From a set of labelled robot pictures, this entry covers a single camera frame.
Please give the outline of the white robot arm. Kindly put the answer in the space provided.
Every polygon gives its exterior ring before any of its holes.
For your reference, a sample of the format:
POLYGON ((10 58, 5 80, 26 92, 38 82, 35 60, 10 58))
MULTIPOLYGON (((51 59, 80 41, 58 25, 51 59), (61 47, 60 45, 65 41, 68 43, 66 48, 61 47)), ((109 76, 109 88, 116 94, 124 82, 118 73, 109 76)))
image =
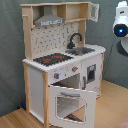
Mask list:
POLYGON ((117 51, 128 57, 128 4, 126 1, 119 2, 116 7, 113 33, 120 38, 116 45, 117 51))

